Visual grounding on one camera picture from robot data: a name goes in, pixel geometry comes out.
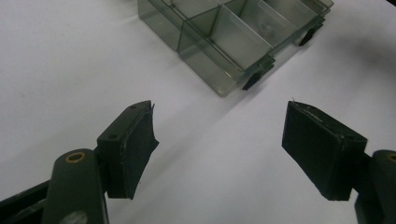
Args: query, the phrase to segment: storage organizer box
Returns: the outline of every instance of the storage organizer box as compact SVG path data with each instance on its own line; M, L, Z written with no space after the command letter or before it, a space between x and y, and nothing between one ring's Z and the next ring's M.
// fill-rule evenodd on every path
M331 0L138 0L139 17L217 94L250 88L292 43L322 26Z

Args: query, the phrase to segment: dark green plastic part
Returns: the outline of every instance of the dark green plastic part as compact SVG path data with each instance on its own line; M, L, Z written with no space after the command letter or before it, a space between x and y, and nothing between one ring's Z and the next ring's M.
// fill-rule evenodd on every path
M354 180L351 162L363 154L366 144L366 138L319 109L289 102L282 147L326 199L349 199Z
M95 152L106 174L109 198L134 197L140 177L158 146L151 101L127 107L97 139Z

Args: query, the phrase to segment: transparent plastic box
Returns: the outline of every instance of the transparent plastic box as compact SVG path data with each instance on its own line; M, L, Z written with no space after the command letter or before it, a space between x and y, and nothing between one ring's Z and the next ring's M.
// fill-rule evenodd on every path
M139 16L217 94L248 89L306 43L331 0L138 0Z

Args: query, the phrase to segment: white table surface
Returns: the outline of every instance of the white table surface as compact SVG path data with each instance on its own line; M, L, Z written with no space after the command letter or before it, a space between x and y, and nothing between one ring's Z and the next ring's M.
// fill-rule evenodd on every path
M152 154L111 223L357 223L281 147L287 102L396 149L396 7L335 0L323 29L250 91L218 97L137 17L135 0L0 1L0 200L50 178L128 105L155 103Z

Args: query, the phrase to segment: round hole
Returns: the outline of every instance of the round hole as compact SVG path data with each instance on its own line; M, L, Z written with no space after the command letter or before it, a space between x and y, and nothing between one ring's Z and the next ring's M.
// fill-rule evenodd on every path
M346 139L355 140L355 136L349 134L349 135L346 136Z
M66 162L67 163L77 163L79 161L84 160L84 158L85 158L85 153L75 152L75 153L72 153L66 157Z

